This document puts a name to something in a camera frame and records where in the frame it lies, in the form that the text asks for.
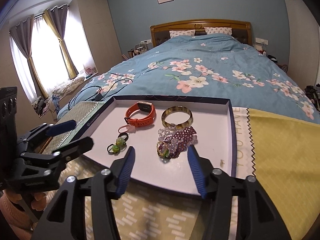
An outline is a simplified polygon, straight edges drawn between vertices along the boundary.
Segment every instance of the wall outlet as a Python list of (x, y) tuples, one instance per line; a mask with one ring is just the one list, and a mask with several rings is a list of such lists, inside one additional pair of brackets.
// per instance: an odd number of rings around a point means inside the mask
[(141, 41), (142, 43), (145, 43), (145, 44), (151, 44), (152, 41), (151, 40), (145, 40), (145, 41)]
[(262, 46), (260, 46), (260, 45), (258, 45), (258, 44), (255, 44), (254, 45), (254, 48), (256, 49), (256, 50), (262, 50)]
[(256, 38), (256, 43), (268, 45), (268, 40)]

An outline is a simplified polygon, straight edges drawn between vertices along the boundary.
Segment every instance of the hand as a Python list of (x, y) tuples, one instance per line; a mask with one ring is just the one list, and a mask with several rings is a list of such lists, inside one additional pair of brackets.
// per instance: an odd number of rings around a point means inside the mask
[[(15, 204), (18, 204), (19, 200), (22, 200), (22, 197), (20, 194), (14, 193), (10, 189), (5, 189), (4, 190), (5, 194), (7, 195), (7, 198)], [(32, 193), (34, 196), (34, 200), (31, 202), (31, 207), (32, 209), (35, 209), (37, 211), (42, 211), (44, 210), (45, 206), (47, 205), (47, 198), (45, 193), (43, 192), (38, 192), (38, 193)]]

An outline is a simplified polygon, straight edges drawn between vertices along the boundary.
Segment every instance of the sheer white curtain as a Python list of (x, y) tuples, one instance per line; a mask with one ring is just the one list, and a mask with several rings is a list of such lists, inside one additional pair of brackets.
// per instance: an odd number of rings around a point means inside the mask
[(75, 64), (79, 74), (84, 73), (84, 67), (92, 65), (90, 64), (92, 56), (82, 28), (82, 23), (78, 22), (76, 17), (72, 13), (69, 13), (69, 10), (64, 40), (73, 64)]
[(23, 54), (21, 53), (11, 36), (10, 46), (14, 66), (16, 68), (19, 80), (29, 101), (32, 103), (37, 98), (37, 95), (35, 85), (33, 84), (32, 77), (30, 74), (27, 59), (23, 56)]
[(42, 17), (34, 21), (31, 48), (39, 79), (50, 95), (55, 87), (67, 81), (69, 77), (59, 41)]

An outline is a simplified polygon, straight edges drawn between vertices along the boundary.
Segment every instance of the blue wall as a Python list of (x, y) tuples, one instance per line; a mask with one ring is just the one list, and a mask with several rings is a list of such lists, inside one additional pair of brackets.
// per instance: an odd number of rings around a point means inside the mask
[(267, 52), (288, 64), (290, 36), (284, 0), (108, 0), (122, 53), (151, 39), (150, 26), (189, 19), (249, 21), (254, 37), (269, 41)]

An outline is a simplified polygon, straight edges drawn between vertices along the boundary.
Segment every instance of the pillowcase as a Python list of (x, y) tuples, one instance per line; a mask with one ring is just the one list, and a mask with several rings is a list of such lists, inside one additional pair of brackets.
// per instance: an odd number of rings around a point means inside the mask
[(196, 30), (188, 31), (170, 31), (170, 38), (177, 37), (180, 35), (195, 36)]
[(212, 34), (212, 33), (225, 33), (232, 35), (232, 28), (227, 28), (227, 27), (204, 27), (205, 32), (207, 34)]

